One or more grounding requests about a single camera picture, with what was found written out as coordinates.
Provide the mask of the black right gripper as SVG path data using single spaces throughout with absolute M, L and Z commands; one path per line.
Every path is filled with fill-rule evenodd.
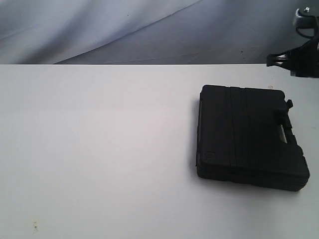
M 293 50 L 269 54 L 267 67 L 291 67 L 291 76 L 304 78 L 319 77 L 319 38 L 315 37 Z

